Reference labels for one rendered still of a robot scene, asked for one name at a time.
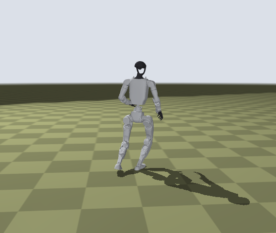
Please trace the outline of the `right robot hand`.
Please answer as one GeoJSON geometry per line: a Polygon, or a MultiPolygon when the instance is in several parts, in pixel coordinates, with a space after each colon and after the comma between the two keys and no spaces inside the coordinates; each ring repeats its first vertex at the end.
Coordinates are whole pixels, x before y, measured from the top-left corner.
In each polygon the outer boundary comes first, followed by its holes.
{"type": "Polygon", "coordinates": [[[162,116],[162,112],[161,111],[159,111],[158,112],[158,115],[157,116],[159,116],[158,118],[160,118],[161,120],[163,119],[163,116],[162,116]],[[160,116],[159,116],[160,115],[160,116]]]}

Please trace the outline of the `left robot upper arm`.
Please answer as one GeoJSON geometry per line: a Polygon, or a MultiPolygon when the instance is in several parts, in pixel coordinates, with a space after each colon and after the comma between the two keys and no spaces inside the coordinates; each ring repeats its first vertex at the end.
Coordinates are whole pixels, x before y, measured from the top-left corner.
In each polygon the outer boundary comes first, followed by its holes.
{"type": "Polygon", "coordinates": [[[125,101],[125,99],[126,99],[126,97],[124,95],[125,95],[125,93],[128,89],[129,81],[130,81],[130,79],[125,79],[123,81],[123,86],[121,88],[121,91],[120,91],[120,94],[119,94],[119,97],[118,97],[118,99],[121,100],[121,101],[125,101]]]}

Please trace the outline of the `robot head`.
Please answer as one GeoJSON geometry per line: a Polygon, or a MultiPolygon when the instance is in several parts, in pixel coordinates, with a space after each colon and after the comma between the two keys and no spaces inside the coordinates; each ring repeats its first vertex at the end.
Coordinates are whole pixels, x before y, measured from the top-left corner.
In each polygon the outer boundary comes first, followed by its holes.
{"type": "Polygon", "coordinates": [[[143,79],[142,75],[144,75],[144,73],[145,73],[146,64],[142,61],[138,61],[138,62],[136,62],[135,67],[137,69],[137,76],[135,77],[135,79],[143,79]],[[142,69],[142,68],[144,68],[144,72],[140,74],[138,69],[142,69]]]}

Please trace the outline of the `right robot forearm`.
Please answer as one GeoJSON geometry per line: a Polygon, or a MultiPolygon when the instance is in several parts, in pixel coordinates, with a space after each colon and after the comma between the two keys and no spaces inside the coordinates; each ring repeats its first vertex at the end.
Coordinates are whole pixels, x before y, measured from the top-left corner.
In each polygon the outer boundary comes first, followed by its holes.
{"type": "Polygon", "coordinates": [[[156,108],[156,113],[158,114],[158,112],[161,111],[161,102],[155,103],[155,108],[156,108]]]}

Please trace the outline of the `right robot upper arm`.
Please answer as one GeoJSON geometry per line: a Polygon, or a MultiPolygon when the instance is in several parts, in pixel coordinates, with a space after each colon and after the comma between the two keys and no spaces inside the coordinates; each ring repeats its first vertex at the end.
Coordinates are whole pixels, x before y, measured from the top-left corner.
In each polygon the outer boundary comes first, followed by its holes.
{"type": "Polygon", "coordinates": [[[150,87],[151,93],[153,95],[153,102],[154,103],[158,103],[159,98],[158,98],[158,92],[157,92],[157,88],[156,88],[156,83],[152,80],[147,80],[147,85],[148,87],[150,87]]]}

